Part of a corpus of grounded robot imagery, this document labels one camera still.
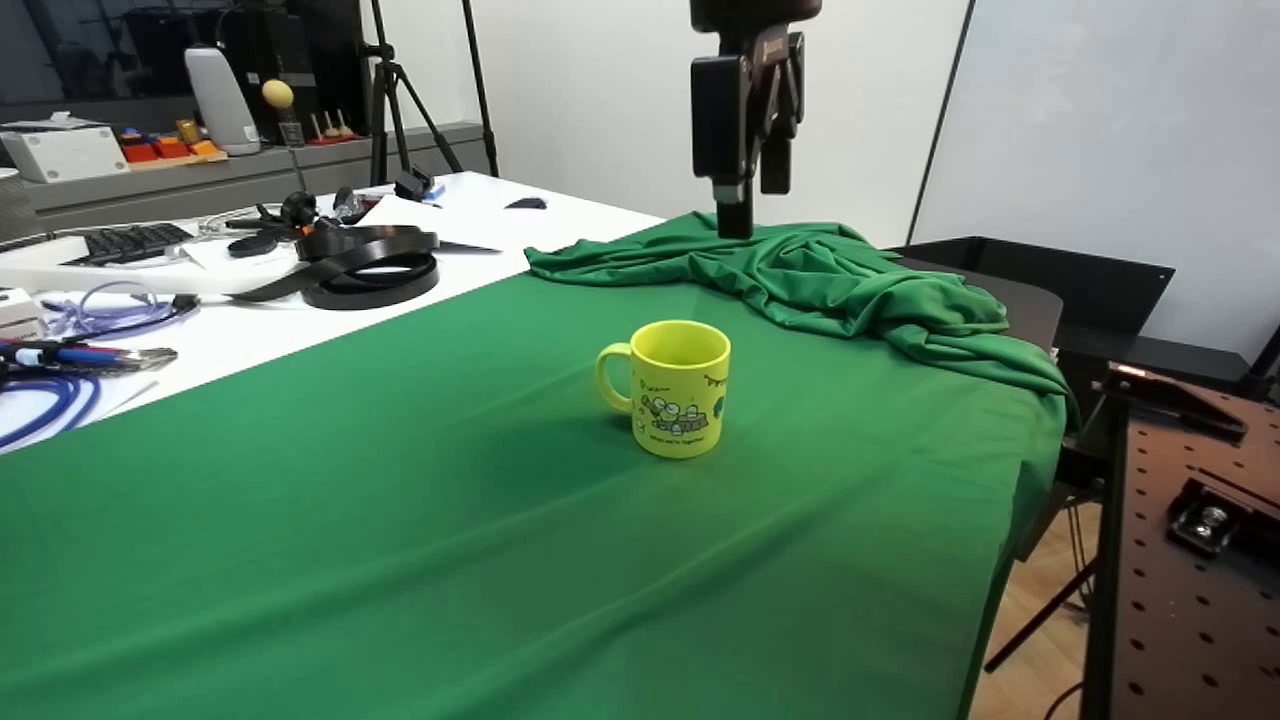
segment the black cable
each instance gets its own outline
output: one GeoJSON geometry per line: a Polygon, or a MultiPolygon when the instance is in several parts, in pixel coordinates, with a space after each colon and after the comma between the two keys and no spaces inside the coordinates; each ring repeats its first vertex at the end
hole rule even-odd
{"type": "Polygon", "coordinates": [[[920,173],[915,208],[911,208],[911,222],[907,222],[907,238],[904,238],[904,249],[911,249],[911,245],[915,245],[915,222],[920,222],[920,208],[922,208],[922,193],[928,193],[928,176],[930,176],[930,161],[934,161],[934,145],[943,138],[943,123],[949,123],[949,113],[952,113],[952,90],[955,90],[955,77],[960,77],[964,43],[968,43],[972,8],[977,8],[977,0],[968,0],[968,5],[964,5],[964,22],[960,22],[960,34],[955,34],[955,52],[952,52],[952,70],[949,70],[943,104],[934,109],[934,123],[930,123],[930,138],[928,138],[928,157],[922,157],[922,173],[920,173]]]}
{"type": "Polygon", "coordinates": [[[1052,717],[1066,702],[1066,695],[1074,695],[1078,688],[1083,688],[1083,684],[1062,688],[1062,692],[1049,702],[1045,720],[1052,720],[1052,717]]]}

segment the white table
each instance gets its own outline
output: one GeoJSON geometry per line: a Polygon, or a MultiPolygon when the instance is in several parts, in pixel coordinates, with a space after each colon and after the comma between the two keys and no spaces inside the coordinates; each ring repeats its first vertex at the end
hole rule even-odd
{"type": "MultiPolygon", "coordinates": [[[[218,376],[273,364],[280,357],[305,351],[313,343],[351,337],[358,326],[383,323],[393,314],[409,314],[431,303],[443,303],[450,297],[477,291],[485,283],[519,275],[529,268],[523,249],[562,249],[570,238],[609,238],[626,236],[656,214],[493,181],[477,173],[440,176],[443,196],[434,204],[409,204],[395,196],[383,196],[383,204],[366,221],[395,221],[395,222],[421,222],[443,238],[465,245],[493,245],[496,257],[440,257],[440,283],[426,297],[393,303],[393,309],[366,309],[366,310],[320,310],[307,309],[301,297],[264,300],[264,303],[227,303],[227,300],[204,300],[187,321],[129,337],[129,341],[103,341],[118,346],[174,346],[181,360],[161,371],[134,371],[103,381],[103,400],[89,417],[89,425],[157,402],[165,397],[210,383],[218,376]],[[548,208],[507,208],[519,196],[544,196],[548,208]]],[[[191,238],[201,250],[218,250],[225,238],[191,238]]],[[[85,250],[78,238],[56,238],[40,245],[31,250],[45,257],[74,257],[85,250]]],[[[24,417],[40,413],[45,397],[9,397],[0,400],[0,430],[21,425],[24,417]]]]}

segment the headphones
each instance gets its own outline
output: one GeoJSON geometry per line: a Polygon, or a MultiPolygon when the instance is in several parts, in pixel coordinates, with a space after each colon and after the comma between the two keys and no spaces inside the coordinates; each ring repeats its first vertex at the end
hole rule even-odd
{"type": "Polygon", "coordinates": [[[434,236],[421,229],[313,222],[295,245],[307,265],[301,291],[313,309],[381,309],[434,287],[434,236]]]}

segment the green tablecloth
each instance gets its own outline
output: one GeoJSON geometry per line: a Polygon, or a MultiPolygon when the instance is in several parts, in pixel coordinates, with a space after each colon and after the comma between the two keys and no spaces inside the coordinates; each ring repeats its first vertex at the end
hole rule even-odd
{"type": "Polygon", "coordinates": [[[1058,413],[702,287],[507,279],[0,459],[0,717],[964,717],[1058,413]],[[721,451],[590,357],[735,341],[721,451]]]}

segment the blue cable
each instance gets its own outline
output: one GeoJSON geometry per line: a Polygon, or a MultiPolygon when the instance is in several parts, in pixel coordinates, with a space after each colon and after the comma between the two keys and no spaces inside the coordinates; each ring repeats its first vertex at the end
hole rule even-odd
{"type": "Polygon", "coordinates": [[[100,383],[95,381],[73,381],[73,376],[56,376],[56,381],[17,381],[17,383],[9,383],[9,392],[46,392],[50,397],[50,402],[34,417],[34,420],[26,420],[26,425],[21,425],[21,427],[11,427],[9,436],[0,436],[0,449],[11,449],[11,444],[21,444],[21,438],[26,438],[26,436],[34,436],[34,430],[45,430],[46,425],[56,425],[59,417],[68,417],[68,409],[74,409],[74,400],[78,400],[78,392],[89,392],[89,400],[73,413],[73,420],[59,427],[59,430],[73,430],[73,427],[78,427],[85,425],[85,417],[95,409],[95,400],[100,400],[100,383]]]}
{"type": "Polygon", "coordinates": [[[174,297],[169,303],[157,303],[143,297],[141,309],[89,309],[89,300],[103,287],[134,287],[134,283],[111,279],[111,283],[89,287],[74,303],[45,303],[46,310],[59,310],[56,337],[64,337],[64,341],[129,337],[129,331],[172,323],[172,321],[201,309],[197,297],[174,297]]]}

